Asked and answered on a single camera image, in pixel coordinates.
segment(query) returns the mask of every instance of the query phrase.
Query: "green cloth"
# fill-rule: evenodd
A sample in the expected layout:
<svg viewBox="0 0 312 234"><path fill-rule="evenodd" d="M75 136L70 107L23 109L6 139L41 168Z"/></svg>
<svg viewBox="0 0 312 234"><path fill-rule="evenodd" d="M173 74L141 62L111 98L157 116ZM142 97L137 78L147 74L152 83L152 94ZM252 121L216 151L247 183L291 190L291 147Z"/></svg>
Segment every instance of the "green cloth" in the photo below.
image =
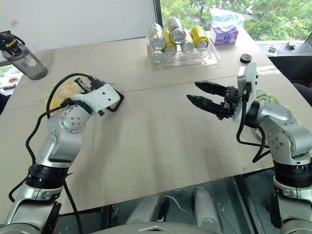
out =
<svg viewBox="0 0 312 234"><path fill-rule="evenodd" d="M257 89L257 92L256 92L256 97L255 97L255 100L257 101L261 101L261 100L266 100L270 103L276 103L276 104L279 104L279 105L282 105L282 106L285 106L280 99L278 99L277 96L269 93L268 91L264 90L264 89ZM285 106L290 112L291 114L293 115L293 117L295 118L296 122L300 124L300 121L299 119L294 115L294 112L293 110L290 108L290 106Z"/></svg>

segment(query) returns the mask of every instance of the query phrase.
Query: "soda can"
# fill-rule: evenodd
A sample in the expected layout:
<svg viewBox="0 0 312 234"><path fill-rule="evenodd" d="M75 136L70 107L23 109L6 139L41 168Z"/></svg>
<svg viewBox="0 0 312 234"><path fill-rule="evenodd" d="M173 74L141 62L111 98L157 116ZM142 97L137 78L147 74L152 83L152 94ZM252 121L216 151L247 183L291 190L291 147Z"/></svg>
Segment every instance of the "soda can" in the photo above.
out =
<svg viewBox="0 0 312 234"><path fill-rule="evenodd" d="M152 23L148 29L150 46L155 50L163 50L166 46L164 31L158 23Z"/></svg>
<svg viewBox="0 0 312 234"><path fill-rule="evenodd" d="M207 48L208 47L208 37L205 31L200 26L196 26L191 30L191 36L194 40L195 47L197 49Z"/></svg>
<svg viewBox="0 0 312 234"><path fill-rule="evenodd" d="M170 33L168 30L164 31L164 36L165 36L165 39L166 39L166 47L165 49L163 50L165 53L172 53L173 55L176 54L176 44L174 44L172 41L171 41L171 38L170 38Z"/></svg>
<svg viewBox="0 0 312 234"><path fill-rule="evenodd" d="M186 36L181 21L173 17L169 20L168 30L170 32L171 41L176 45L181 45Z"/></svg>
<svg viewBox="0 0 312 234"><path fill-rule="evenodd" d="M163 52L160 50L155 50L151 46L149 47L148 54L150 55L152 62L155 64L161 64L165 61Z"/></svg>
<svg viewBox="0 0 312 234"><path fill-rule="evenodd" d="M195 43L188 30L185 30L185 41L181 44L181 50L185 54L190 54L195 49Z"/></svg>

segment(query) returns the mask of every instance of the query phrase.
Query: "green foliage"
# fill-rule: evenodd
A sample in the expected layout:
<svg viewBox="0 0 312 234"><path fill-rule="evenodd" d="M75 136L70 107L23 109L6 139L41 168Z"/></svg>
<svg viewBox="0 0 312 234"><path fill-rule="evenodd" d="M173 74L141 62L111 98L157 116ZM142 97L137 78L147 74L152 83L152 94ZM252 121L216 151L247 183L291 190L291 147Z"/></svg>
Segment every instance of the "green foliage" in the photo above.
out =
<svg viewBox="0 0 312 234"><path fill-rule="evenodd" d="M4 76L4 73L10 71L11 73L19 73L19 69L17 69L15 66L11 65L6 65L3 67L0 67L0 78Z"/></svg>
<svg viewBox="0 0 312 234"><path fill-rule="evenodd" d="M164 29L171 17L184 27L210 29L210 9L244 14L254 40L305 40L312 31L312 0L160 0Z"/></svg>

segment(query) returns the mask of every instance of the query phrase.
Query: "purple tissue box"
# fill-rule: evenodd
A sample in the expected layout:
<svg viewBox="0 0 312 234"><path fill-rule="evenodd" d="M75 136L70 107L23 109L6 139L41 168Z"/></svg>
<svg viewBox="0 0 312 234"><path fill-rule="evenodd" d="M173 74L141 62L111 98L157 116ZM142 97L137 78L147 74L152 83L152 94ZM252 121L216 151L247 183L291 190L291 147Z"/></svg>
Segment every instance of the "purple tissue box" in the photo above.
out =
<svg viewBox="0 0 312 234"><path fill-rule="evenodd" d="M211 25L210 40L215 45L233 44L236 42L237 35L238 30L236 27L228 32L223 32L220 28L213 28Z"/></svg>

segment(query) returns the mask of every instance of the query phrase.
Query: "white cable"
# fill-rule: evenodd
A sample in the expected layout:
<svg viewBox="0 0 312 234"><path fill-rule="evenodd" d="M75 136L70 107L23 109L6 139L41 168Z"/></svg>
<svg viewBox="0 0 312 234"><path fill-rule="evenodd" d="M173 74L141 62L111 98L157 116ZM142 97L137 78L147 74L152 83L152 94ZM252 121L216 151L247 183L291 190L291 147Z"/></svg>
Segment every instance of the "white cable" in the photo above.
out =
<svg viewBox="0 0 312 234"><path fill-rule="evenodd" d="M193 223L194 223L195 225L197 225L195 219L193 218L193 216L192 216L188 211L186 211L185 209L183 209L183 208L179 205L178 201L177 201L174 197L172 197L172 196L164 196L164 197L171 198L171 199L176 203L176 205L178 206L178 208L179 208L180 210L182 210L183 212L187 213L187 215L188 215L189 217L191 217Z"/></svg>

